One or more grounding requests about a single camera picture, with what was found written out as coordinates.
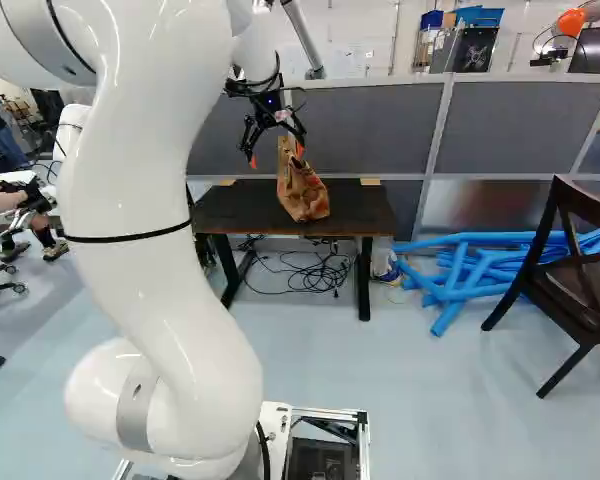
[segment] paper bag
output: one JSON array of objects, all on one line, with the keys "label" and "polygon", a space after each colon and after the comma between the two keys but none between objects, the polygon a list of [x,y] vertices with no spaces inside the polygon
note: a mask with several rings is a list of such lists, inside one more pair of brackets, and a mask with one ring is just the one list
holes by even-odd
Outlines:
[{"label": "paper bag", "polygon": [[297,223],[330,213],[327,188],[287,137],[278,137],[278,200]]}]

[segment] sneaker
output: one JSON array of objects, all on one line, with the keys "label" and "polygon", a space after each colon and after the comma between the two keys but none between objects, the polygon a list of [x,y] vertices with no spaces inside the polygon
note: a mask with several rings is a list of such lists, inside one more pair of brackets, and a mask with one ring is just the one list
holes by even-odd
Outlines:
[{"label": "sneaker", "polygon": [[382,275],[375,275],[373,279],[376,282],[384,283],[392,287],[397,287],[402,284],[403,275],[398,267],[398,262],[389,260],[389,270]]},{"label": "sneaker", "polygon": [[11,263],[20,256],[22,252],[27,250],[31,244],[29,242],[17,242],[16,248],[5,250],[4,248],[0,252],[0,261],[3,263]]},{"label": "sneaker", "polygon": [[47,247],[42,251],[42,259],[45,262],[53,262],[69,251],[69,244],[64,240],[58,240],[53,247]]}]

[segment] dark wooden chair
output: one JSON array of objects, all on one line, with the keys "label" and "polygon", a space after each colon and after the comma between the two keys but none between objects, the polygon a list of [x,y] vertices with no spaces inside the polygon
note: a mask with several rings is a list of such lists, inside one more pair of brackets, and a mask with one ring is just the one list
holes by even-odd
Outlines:
[{"label": "dark wooden chair", "polygon": [[[562,221],[569,255],[539,264],[556,213]],[[582,254],[571,214],[600,228],[600,198],[555,176],[529,253],[511,288],[482,324],[482,330],[491,330],[518,296],[524,294],[578,342],[578,350],[538,390],[540,398],[544,398],[593,347],[600,344],[600,253]]]}]

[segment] cubicle partition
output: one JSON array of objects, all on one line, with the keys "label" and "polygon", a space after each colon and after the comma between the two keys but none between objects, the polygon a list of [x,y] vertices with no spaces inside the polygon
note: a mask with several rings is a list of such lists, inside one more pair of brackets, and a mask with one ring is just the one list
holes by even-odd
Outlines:
[{"label": "cubicle partition", "polygon": [[[600,122],[600,75],[441,74],[313,80],[292,104],[307,159],[325,178],[377,178],[400,239],[460,229],[534,228],[553,173],[600,193],[587,154]],[[192,148],[193,178],[274,178],[278,129],[252,170],[236,145],[249,111],[221,96]]]}]

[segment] black table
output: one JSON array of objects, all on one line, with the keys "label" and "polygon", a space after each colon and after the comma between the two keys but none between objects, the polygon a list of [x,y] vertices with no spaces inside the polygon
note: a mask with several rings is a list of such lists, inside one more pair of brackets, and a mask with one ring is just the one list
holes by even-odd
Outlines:
[{"label": "black table", "polygon": [[373,237],[396,233],[396,218],[381,185],[363,186],[356,179],[325,180],[331,215],[306,224],[295,223],[278,202],[275,180],[238,180],[228,187],[212,187],[191,210],[198,242],[211,236],[227,288],[222,303],[229,308],[242,279],[253,263],[247,252],[236,266],[227,238],[232,234],[299,235],[305,237],[362,237],[356,257],[356,290],[360,320],[369,321],[369,277]]}]

